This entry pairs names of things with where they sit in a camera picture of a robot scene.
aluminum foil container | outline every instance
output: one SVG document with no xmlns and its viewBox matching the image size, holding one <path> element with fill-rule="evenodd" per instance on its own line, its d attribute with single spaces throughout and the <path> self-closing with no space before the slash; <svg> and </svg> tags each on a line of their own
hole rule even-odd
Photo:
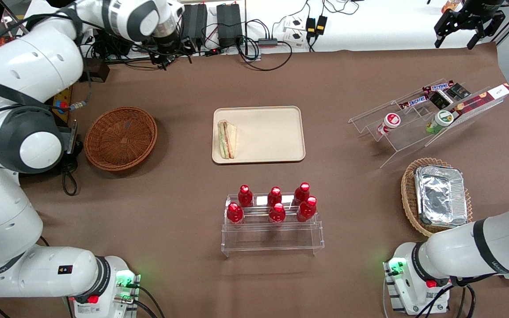
<svg viewBox="0 0 509 318">
<path fill-rule="evenodd" d="M 415 171 L 418 213 L 426 225 L 457 227 L 468 222 L 463 174 L 426 165 Z"/>
</svg>

brown wicker basket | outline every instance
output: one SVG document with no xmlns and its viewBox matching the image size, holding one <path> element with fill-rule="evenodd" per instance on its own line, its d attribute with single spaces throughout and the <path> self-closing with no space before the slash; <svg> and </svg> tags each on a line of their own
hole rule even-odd
<svg viewBox="0 0 509 318">
<path fill-rule="evenodd" d="M 443 167 L 451 167 L 445 161 L 433 158 L 422 158 L 412 162 L 408 169 L 404 172 L 402 177 L 402 203 L 404 204 L 404 211 L 410 223 L 423 235 L 430 237 L 432 234 L 448 230 L 447 227 L 425 225 L 423 224 L 418 215 L 418 196 L 416 195 L 416 179 L 414 178 L 414 171 L 424 165 L 438 165 Z M 467 201 L 468 221 L 472 222 L 472 205 L 471 196 L 465 188 L 465 200 Z"/>
<path fill-rule="evenodd" d="M 99 169 L 120 171 L 143 161 L 156 143 L 154 118 L 136 107 L 120 107 L 101 115 L 85 136 L 85 155 Z"/>
</svg>

clear acrylic stand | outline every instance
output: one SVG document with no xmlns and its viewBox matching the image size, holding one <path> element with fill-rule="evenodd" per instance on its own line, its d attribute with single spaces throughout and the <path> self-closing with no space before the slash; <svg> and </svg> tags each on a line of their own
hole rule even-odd
<svg viewBox="0 0 509 318">
<path fill-rule="evenodd" d="M 293 193 L 283 193 L 282 203 L 286 211 L 283 223 L 268 222 L 267 193 L 253 195 L 253 207 L 243 208 L 244 223 L 234 225 L 227 218 L 227 206 L 239 202 L 236 194 L 227 197 L 224 210 L 221 251 L 229 252 L 269 250 L 313 250 L 313 254 L 325 247 L 323 226 L 319 212 L 305 222 L 297 221 L 299 206 L 292 205 Z"/>
<path fill-rule="evenodd" d="M 442 83 L 448 83 L 448 81 L 446 79 L 441 79 L 430 84 L 429 86 Z M 461 83 L 461 86 L 472 92 L 464 83 Z M 461 99 L 460 101 L 451 103 L 451 105 L 445 107 L 444 110 L 451 111 L 459 103 L 467 101 L 473 96 L 485 93 L 489 91 L 489 89 L 491 88 L 486 87 L 485 89 L 475 92 L 474 94 L 471 94 L 470 96 Z M 486 105 L 479 106 L 472 111 L 461 115 L 449 127 L 441 129 L 441 131 L 436 135 L 432 135 L 426 131 L 425 127 L 432 120 L 433 116 L 437 111 L 439 111 L 439 109 L 431 101 L 426 101 L 418 105 L 405 108 L 403 110 L 400 110 L 400 107 L 398 106 L 400 103 L 416 99 L 422 95 L 423 91 L 418 89 L 417 91 L 414 91 L 406 96 L 403 96 L 384 105 L 380 105 L 371 111 L 368 111 L 357 117 L 353 117 L 349 120 L 349 123 L 354 124 L 360 133 L 370 133 L 376 141 L 386 139 L 392 149 L 394 149 L 394 153 L 390 155 L 390 157 L 382 164 L 382 166 L 380 166 L 380 168 L 384 167 L 391 161 L 395 161 L 396 158 L 405 157 L 410 153 L 416 152 L 424 147 L 428 147 L 428 145 L 440 139 L 443 135 L 450 135 L 450 132 L 458 131 L 458 126 L 461 126 L 461 128 L 467 127 L 479 118 L 477 115 L 480 115 L 484 111 L 501 103 L 505 98 L 505 96 L 503 96 L 499 99 L 487 103 Z M 384 120 L 384 116 L 386 116 L 388 113 L 398 114 L 400 116 L 401 123 L 398 128 L 391 130 L 385 135 L 381 135 L 378 132 L 378 126 Z"/>
</svg>

sandwich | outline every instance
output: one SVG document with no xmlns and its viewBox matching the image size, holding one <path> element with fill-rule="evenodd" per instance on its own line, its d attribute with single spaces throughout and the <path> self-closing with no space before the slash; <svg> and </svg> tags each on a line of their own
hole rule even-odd
<svg viewBox="0 0 509 318">
<path fill-rule="evenodd" d="M 226 120 L 217 123 L 219 132 L 221 157 L 224 159 L 235 158 L 235 146 L 237 142 L 237 128 Z"/>
</svg>

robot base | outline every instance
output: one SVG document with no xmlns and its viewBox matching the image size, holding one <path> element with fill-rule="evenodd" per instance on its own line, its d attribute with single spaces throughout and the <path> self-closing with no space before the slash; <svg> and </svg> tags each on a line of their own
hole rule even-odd
<svg viewBox="0 0 509 318">
<path fill-rule="evenodd" d="M 76 318 L 135 318 L 136 306 L 114 302 L 113 298 L 116 295 L 138 295 L 138 290 L 124 288 L 118 284 L 139 284 L 140 275 L 131 272 L 125 261 L 117 256 L 106 256 L 105 259 L 111 267 L 111 277 L 107 288 L 95 304 L 74 302 L 74 315 Z"/>
<path fill-rule="evenodd" d="M 384 274 L 397 270 L 400 274 L 388 276 L 388 293 L 394 311 L 406 312 L 406 314 L 417 315 L 427 306 L 436 294 L 442 289 L 439 287 L 429 288 L 419 277 L 412 264 L 412 250 L 415 243 L 404 243 L 394 252 L 394 257 L 384 263 Z M 432 314 L 447 312 L 449 292 L 445 292 L 433 304 Z"/>
</svg>

